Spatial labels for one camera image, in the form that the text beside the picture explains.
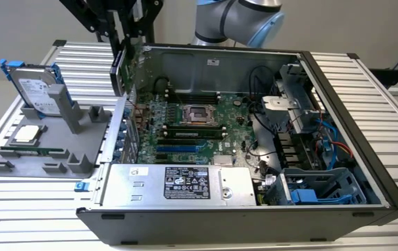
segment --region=black cable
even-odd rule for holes
[[[157,86],[157,82],[161,80],[161,79],[164,79],[164,80],[166,80],[166,82],[169,83],[169,77],[166,77],[166,76],[157,76],[156,77],[156,80],[154,80],[154,84],[153,84],[153,93],[157,93],[157,90],[156,90],[156,86]]]
[[[257,67],[254,67],[254,68],[251,69],[251,71],[250,71],[250,73],[249,73],[249,77],[247,77],[249,96],[251,96],[253,73],[254,73],[254,71],[255,71],[257,69],[259,69],[259,68],[265,68],[265,69],[267,69],[267,70],[270,71],[270,73],[271,73],[271,76],[274,76],[274,72],[273,72],[273,70],[271,70],[269,67],[266,67],[265,65],[259,65],[259,66],[257,66]]]
[[[274,131],[261,122],[259,118],[255,115],[255,111],[253,112],[254,118],[257,122],[261,124],[261,126],[274,135]]]
[[[254,154],[254,153],[251,153],[251,146],[254,145],[255,142],[257,142],[257,140],[249,145],[249,147],[246,149],[246,151],[247,151],[247,153],[250,153],[250,155],[253,155],[254,157],[263,157],[263,156],[267,156],[267,155],[275,153],[275,151],[270,152],[270,153],[265,153],[265,154]]]
[[[257,104],[257,102],[253,102],[251,104],[249,104],[247,109],[250,108],[251,105],[255,105],[255,104]],[[262,123],[262,121],[257,117],[257,115],[255,115],[255,109],[253,111],[253,115],[254,115],[254,118],[255,118],[257,122],[261,124],[261,126],[274,135],[274,131]]]

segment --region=blue latch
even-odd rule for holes
[[[74,192],[88,192],[89,191],[89,184],[86,182],[76,182],[74,184]]]
[[[297,189],[291,192],[291,201],[294,203],[318,203],[315,190]]]

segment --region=power supply label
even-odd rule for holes
[[[166,199],[210,199],[210,174],[208,167],[166,167]]]

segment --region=cable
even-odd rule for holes
[[[341,142],[334,142],[334,141],[330,141],[329,143],[334,144],[334,145],[338,145],[341,147],[341,149],[350,155],[350,157],[353,158],[353,151],[351,149],[349,148],[347,145],[345,145],[343,143]]]
[[[257,140],[249,145],[249,147],[246,149],[246,151],[247,151],[247,153],[250,153],[250,155],[253,155],[254,157],[263,157],[263,156],[267,156],[267,155],[275,153],[275,151],[270,152],[270,153],[265,153],[265,154],[254,154],[254,153],[251,153],[251,146],[254,145],[255,142],[257,142]]]
[[[141,118],[142,118],[142,113],[141,113],[138,107],[136,106],[136,104],[134,104],[129,99],[128,99],[128,101],[129,101],[129,103],[134,106],[136,110],[140,112],[140,115],[141,115]]]
[[[302,115],[303,115],[303,113],[302,113],[299,116],[297,116],[295,119],[291,120],[290,124],[287,125],[287,130],[286,130],[286,132],[291,129],[293,123],[295,122],[297,119],[301,118]]]
[[[156,77],[156,80],[154,80],[154,84],[153,84],[153,93],[157,92],[157,91],[156,91],[156,86],[157,86],[157,82],[158,82],[158,80],[161,80],[161,79],[166,80],[168,83],[170,82],[169,77],[166,77],[166,76],[157,76],[157,77]]]
[[[327,127],[335,136],[335,141],[338,140],[338,130],[335,127],[333,127],[327,122],[317,119],[317,122],[319,122],[325,127]],[[330,165],[327,166],[327,170],[331,170],[337,162],[337,147],[333,147],[333,155],[331,155],[331,161]]]
[[[251,104],[249,104],[247,109],[251,107],[251,105],[257,105],[257,104],[258,103],[255,101],[251,101]],[[255,108],[254,108],[254,111],[253,111],[253,115],[254,115],[254,118],[255,118],[257,122],[261,124],[261,126],[274,135],[274,131],[262,123],[261,119],[255,115]]]
[[[259,68],[265,68],[265,69],[267,69],[269,71],[270,71],[270,73],[271,73],[271,76],[274,77],[274,72],[273,72],[273,70],[269,68],[269,67],[266,67],[265,65],[259,65],[259,66],[257,66],[257,67],[254,67],[253,69],[251,69],[251,71],[250,71],[250,73],[249,73],[249,77],[247,77],[247,87],[249,87],[249,96],[251,96],[251,81],[253,81],[253,73],[254,73],[254,71],[257,70],[257,69],[259,69]]]

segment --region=gray plastic part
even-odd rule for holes
[[[0,172],[11,172],[13,167],[9,161],[0,161]]]
[[[88,173],[92,168],[93,164],[89,162],[89,159],[86,159],[85,154],[82,154],[81,160],[76,158],[74,154],[70,154],[68,161],[66,161],[68,168],[70,168],[72,172],[78,173]]]
[[[61,162],[58,163],[44,163],[43,169],[46,173],[65,173],[66,167]]]
[[[105,115],[110,117],[110,111],[105,111]],[[4,177],[41,177],[41,178],[89,178],[93,171],[93,165],[98,155],[101,143],[105,136],[109,120],[104,123],[92,123],[90,116],[86,110],[81,110],[81,119],[78,120],[81,132],[73,134],[61,117],[46,116],[41,120],[28,120],[24,118],[13,131],[7,144],[12,146],[12,140],[21,126],[37,125],[46,126],[46,131],[39,137],[39,149],[62,149],[61,152],[48,152],[48,156],[25,156],[9,157],[0,155],[0,161],[9,161],[13,165],[11,172],[0,172]],[[77,158],[85,155],[90,169],[85,173],[74,173],[68,167],[68,158],[70,154]],[[66,167],[65,173],[48,173],[41,168],[45,163],[58,163]]]
[[[90,106],[89,116],[92,123],[102,123],[109,120],[102,106]]]
[[[0,155],[1,157],[9,157],[9,158],[19,158],[19,154],[15,150],[1,150],[0,149]]]
[[[37,110],[35,108],[25,107],[25,105],[24,105],[23,108],[20,108],[20,110],[23,111],[24,116],[28,119],[40,119]]]
[[[33,141],[31,142],[11,142],[9,143],[13,146],[33,146],[37,147],[39,146],[39,140],[33,139]]]
[[[70,155],[70,152],[68,149],[65,149],[62,152],[48,152],[49,156],[54,159],[58,159],[58,158],[65,158],[68,159],[69,155]]]
[[[62,119],[66,122],[68,127],[70,128],[72,133],[80,133],[81,132],[81,126],[78,122],[80,118],[80,106],[77,102],[74,102],[74,105],[70,105],[68,96],[66,96],[66,86],[61,84],[50,85],[48,89],[48,96],[54,99],[54,102],[57,104],[57,107],[60,109],[60,113],[62,116]]]

